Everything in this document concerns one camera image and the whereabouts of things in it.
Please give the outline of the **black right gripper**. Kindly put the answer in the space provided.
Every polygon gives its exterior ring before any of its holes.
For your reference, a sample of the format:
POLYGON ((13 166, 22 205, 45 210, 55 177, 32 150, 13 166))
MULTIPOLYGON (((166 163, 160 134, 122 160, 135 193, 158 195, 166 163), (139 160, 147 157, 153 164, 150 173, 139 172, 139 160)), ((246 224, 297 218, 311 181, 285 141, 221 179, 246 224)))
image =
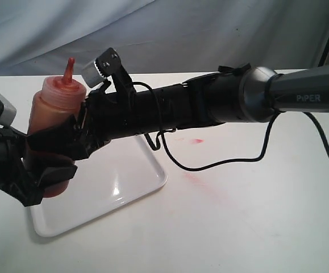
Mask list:
POLYGON ((187 124, 187 90, 181 84, 153 89, 143 82, 117 86, 113 93, 99 88, 89 93, 82 109, 80 129, 70 115, 59 125, 30 133, 29 148, 82 160, 114 139, 144 135, 157 151, 166 147, 165 133, 187 124))

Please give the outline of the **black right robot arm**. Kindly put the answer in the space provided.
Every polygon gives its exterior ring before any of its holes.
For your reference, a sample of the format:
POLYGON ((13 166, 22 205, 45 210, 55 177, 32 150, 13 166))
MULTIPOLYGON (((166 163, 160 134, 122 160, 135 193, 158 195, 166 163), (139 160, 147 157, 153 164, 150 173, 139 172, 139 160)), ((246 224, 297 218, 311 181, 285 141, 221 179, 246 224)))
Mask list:
POLYGON ((227 122, 268 122, 278 112, 329 113, 329 65, 289 74, 245 65, 137 92, 121 68, 89 93, 78 117, 32 133, 29 147, 73 160, 88 158, 111 140, 160 129, 192 129, 227 122))

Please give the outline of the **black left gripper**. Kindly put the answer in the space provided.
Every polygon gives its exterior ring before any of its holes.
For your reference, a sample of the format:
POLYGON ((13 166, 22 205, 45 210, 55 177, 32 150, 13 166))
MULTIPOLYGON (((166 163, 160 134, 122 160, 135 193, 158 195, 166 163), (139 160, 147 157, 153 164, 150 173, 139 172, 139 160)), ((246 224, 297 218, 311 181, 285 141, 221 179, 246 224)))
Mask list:
POLYGON ((18 200, 23 206, 38 205, 43 190, 72 179, 76 165, 45 167, 36 177, 23 165, 26 152, 26 134, 13 127, 0 128, 0 190, 18 200))

